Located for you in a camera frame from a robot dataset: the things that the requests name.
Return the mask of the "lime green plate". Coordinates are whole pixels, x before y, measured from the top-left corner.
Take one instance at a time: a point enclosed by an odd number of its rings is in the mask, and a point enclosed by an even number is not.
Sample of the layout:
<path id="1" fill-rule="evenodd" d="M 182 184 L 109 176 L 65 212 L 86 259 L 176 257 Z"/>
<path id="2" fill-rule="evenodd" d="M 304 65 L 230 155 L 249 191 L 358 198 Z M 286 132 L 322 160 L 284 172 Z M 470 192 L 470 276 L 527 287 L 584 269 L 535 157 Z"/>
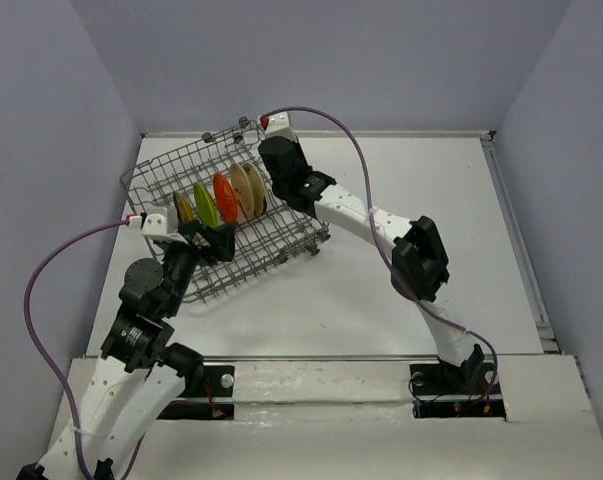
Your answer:
<path id="1" fill-rule="evenodd" d="M 216 205 L 206 186 L 201 182 L 194 183 L 193 195 L 201 221 L 205 225 L 216 227 L 218 225 Z"/>

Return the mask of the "yellow patterned plate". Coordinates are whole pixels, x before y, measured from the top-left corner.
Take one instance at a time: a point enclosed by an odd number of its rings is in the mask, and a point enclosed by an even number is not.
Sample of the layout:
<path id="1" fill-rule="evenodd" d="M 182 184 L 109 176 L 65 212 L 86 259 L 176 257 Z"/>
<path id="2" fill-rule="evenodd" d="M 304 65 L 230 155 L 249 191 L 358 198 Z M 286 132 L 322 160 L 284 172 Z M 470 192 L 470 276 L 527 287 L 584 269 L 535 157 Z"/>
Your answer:
<path id="1" fill-rule="evenodd" d="M 181 192 L 174 192 L 173 203 L 177 209 L 180 223 L 189 223 L 195 219 L 193 207 L 186 195 L 183 195 Z"/>

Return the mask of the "cream plate with black spot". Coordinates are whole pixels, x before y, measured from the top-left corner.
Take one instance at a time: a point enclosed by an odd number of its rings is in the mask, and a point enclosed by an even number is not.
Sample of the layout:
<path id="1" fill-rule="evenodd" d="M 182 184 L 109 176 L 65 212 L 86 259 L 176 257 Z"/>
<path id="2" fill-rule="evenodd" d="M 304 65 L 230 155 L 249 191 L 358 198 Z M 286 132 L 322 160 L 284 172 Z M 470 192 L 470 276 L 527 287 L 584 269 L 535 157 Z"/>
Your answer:
<path id="1" fill-rule="evenodd" d="M 260 216 L 267 211 L 267 188 L 265 181 L 253 162 L 245 162 L 242 165 L 246 173 L 254 200 L 254 215 Z"/>

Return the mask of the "orange plate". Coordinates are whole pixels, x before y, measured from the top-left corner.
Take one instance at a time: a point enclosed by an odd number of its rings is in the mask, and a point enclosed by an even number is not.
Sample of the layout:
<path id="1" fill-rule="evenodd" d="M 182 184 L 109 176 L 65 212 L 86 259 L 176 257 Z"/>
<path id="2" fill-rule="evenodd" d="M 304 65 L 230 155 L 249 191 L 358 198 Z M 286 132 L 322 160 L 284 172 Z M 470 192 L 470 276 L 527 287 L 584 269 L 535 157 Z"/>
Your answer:
<path id="1" fill-rule="evenodd" d="M 213 190 L 219 212 L 225 222 L 238 220 L 238 202 L 227 177 L 217 172 L 213 175 Z"/>

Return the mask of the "cream floral plate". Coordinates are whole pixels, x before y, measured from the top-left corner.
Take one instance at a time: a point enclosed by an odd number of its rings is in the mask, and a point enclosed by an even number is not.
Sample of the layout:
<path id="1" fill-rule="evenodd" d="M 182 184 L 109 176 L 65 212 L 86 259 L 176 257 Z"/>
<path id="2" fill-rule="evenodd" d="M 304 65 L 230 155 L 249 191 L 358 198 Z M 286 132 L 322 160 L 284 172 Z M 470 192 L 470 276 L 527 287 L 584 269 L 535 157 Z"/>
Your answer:
<path id="1" fill-rule="evenodd" d="M 246 218 L 253 217 L 255 201 L 247 173 L 238 163 L 232 163 L 230 166 L 230 178 L 235 191 L 235 197 L 241 206 L 244 216 Z"/>

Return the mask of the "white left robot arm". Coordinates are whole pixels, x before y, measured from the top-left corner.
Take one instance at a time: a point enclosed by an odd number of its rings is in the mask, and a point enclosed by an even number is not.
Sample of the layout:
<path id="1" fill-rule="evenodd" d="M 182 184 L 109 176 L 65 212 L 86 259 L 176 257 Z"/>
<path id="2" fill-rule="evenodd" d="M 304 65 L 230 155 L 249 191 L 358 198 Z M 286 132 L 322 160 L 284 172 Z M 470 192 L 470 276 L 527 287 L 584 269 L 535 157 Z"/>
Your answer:
<path id="1" fill-rule="evenodd" d="M 28 280 L 23 298 L 26 328 L 61 383 L 70 419 L 43 457 L 21 468 L 21 479 L 128 478 L 153 422 L 180 394 L 190 395 L 201 386 L 203 356 L 172 342 L 174 329 L 168 321 L 178 313 L 200 265 L 233 260 L 236 224 L 211 227 L 197 220 L 180 224 L 165 213 L 130 214 L 66 241 L 42 263 L 48 265 L 85 238 L 120 227 L 138 231 L 162 249 L 163 257 L 142 258 L 127 268 L 120 307 L 81 398 L 34 328 L 31 300 L 42 267 Z"/>

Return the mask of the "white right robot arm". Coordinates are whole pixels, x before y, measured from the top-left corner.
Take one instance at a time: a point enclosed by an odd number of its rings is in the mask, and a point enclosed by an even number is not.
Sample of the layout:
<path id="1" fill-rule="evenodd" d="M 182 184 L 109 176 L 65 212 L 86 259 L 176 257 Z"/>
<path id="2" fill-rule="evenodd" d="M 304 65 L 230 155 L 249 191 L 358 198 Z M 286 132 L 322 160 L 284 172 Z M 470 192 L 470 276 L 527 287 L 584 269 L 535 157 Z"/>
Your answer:
<path id="1" fill-rule="evenodd" d="M 443 384 L 463 392 L 477 381 L 485 355 L 473 334 L 435 304 L 437 291 L 450 278 L 438 228 L 426 216 L 409 220 L 376 208 L 365 157 L 360 146 L 355 151 L 362 165 L 365 200 L 313 169 L 297 140 L 273 136 L 258 147 L 277 198 L 292 210 L 334 224 L 377 248 L 393 288 L 417 305 L 431 332 Z"/>

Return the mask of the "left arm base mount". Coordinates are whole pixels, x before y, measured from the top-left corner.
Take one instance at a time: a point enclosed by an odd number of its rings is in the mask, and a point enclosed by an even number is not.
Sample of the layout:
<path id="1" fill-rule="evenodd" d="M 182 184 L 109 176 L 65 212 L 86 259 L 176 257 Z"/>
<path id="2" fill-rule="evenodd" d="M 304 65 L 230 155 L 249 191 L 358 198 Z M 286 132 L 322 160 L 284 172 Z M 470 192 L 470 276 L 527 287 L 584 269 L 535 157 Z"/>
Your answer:
<path id="1" fill-rule="evenodd" d="M 235 366 L 206 364 L 200 380 L 188 386 L 159 414 L 159 420 L 228 421 L 234 419 Z"/>

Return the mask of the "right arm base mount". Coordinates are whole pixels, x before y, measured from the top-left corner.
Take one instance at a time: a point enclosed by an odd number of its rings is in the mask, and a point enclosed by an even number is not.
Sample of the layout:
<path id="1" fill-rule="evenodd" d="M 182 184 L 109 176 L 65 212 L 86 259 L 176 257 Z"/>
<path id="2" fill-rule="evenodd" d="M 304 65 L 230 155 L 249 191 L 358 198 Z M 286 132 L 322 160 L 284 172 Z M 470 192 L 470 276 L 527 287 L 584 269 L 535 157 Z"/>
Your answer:
<path id="1" fill-rule="evenodd" d="M 488 390 L 494 365 L 484 363 L 478 377 L 469 386 L 452 386 L 441 375 L 438 363 L 410 366 L 408 391 L 412 396 L 412 412 L 417 420 L 459 418 L 506 419 L 501 388 L 495 381 Z"/>

